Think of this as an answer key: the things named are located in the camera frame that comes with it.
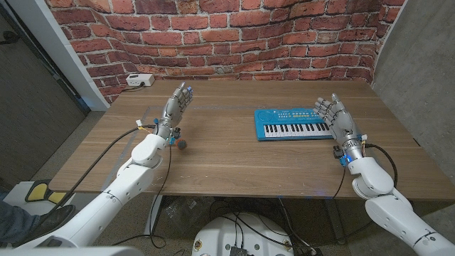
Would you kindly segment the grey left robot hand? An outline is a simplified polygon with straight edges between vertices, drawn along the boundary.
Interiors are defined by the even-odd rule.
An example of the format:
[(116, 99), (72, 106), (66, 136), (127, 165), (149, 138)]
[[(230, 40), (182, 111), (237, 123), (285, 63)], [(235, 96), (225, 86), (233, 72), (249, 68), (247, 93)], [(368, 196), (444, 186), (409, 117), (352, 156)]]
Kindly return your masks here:
[(193, 89), (182, 82), (168, 99), (159, 119), (156, 134), (168, 139), (182, 120), (183, 113), (193, 100)]

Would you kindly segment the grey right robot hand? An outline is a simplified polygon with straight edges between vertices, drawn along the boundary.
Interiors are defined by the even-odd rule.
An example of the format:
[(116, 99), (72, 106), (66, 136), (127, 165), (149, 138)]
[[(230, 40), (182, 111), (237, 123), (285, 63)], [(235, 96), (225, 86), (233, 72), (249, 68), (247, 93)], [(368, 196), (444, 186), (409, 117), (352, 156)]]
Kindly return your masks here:
[(361, 135), (354, 119), (337, 94), (333, 93), (331, 97), (331, 101), (319, 97), (314, 112), (328, 125), (332, 137), (346, 154), (349, 151), (360, 153)]

